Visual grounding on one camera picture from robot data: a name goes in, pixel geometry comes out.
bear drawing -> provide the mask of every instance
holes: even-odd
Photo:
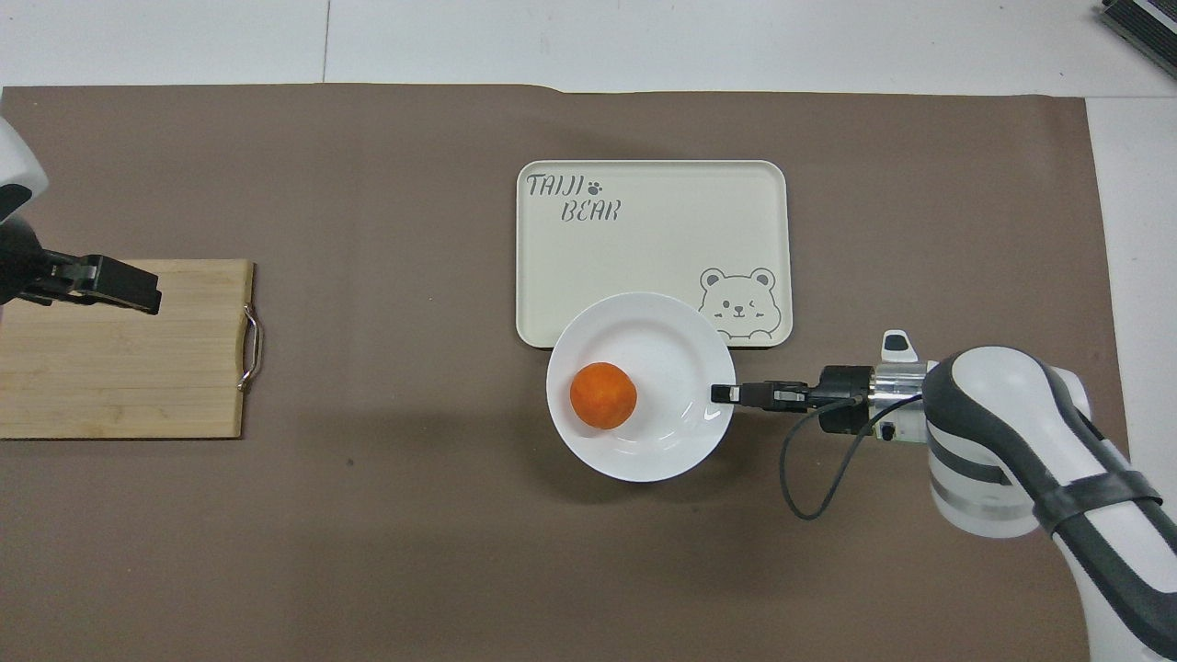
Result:
[[[703,305],[699,312],[729,338],[754,338],[763,333],[771,338],[780,326],[780,309],[772,297],[777,278],[767,269],[757,269],[747,276],[724,276],[709,269],[699,277],[703,285]]]

white tabletop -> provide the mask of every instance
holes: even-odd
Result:
[[[0,85],[527,82],[1085,97],[1129,444],[1177,516],[1164,389],[1177,366],[1166,342],[1177,337],[1177,81],[1099,24],[1097,8],[1095,0],[0,0]]]

round plate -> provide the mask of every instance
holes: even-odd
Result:
[[[633,415],[612,430],[572,410],[576,373],[604,360],[638,390]],[[691,469],[714,450],[733,406],[711,402],[712,384],[733,384],[731,355],[691,306],[664,294],[631,292],[585,309],[560,335],[547,364],[547,409],[564,443],[597,471],[645,483]]]

brown tablecloth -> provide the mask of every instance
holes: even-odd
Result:
[[[792,416],[686,475],[566,450],[514,332],[536,159],[766,159],[796,326],[743,380],[1020,346],[1124,421],[1082,100],[521,86],[7,88],[47,247],[250,258],[267,330],[235,442],[0,443],[4,660],[1083,660],[1040,531],[972,537],[925,449],[867,442],[784,508]],[[849,438],[791,450],[816,504]]]

orange fruit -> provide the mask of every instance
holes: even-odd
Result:
[[[624,370],[612,363],[591,363],[572,378],[572,409],[593,428],[612,430],[633,413],[638,390]]]

